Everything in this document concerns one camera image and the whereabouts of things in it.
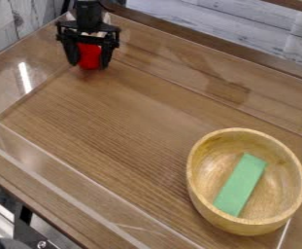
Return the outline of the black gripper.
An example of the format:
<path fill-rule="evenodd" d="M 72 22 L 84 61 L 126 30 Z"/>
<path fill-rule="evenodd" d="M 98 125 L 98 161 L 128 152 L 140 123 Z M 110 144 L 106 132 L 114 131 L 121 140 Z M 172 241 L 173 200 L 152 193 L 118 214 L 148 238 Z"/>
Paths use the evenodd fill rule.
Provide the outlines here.
<path fill-rule="evenodd" d="M 72 66 L 77 65 L 80 54 L 77 44 L 70 39 L 82 33 L 90 35 L 98 32 L 102 32 L 105 36 L 96 37 L 97 44 L 101 44 L 101 41 L 108 42 L 101 46 L 101 68 L 105 69 L 109 65 L 113 50 L 120 46 L 121 29 L 104 21 L 104 13 L 108 10 L 101 0 L 76 0 L 76 19 L 56 22 L 56 39 L 62 41 L 65 55 Z"/>

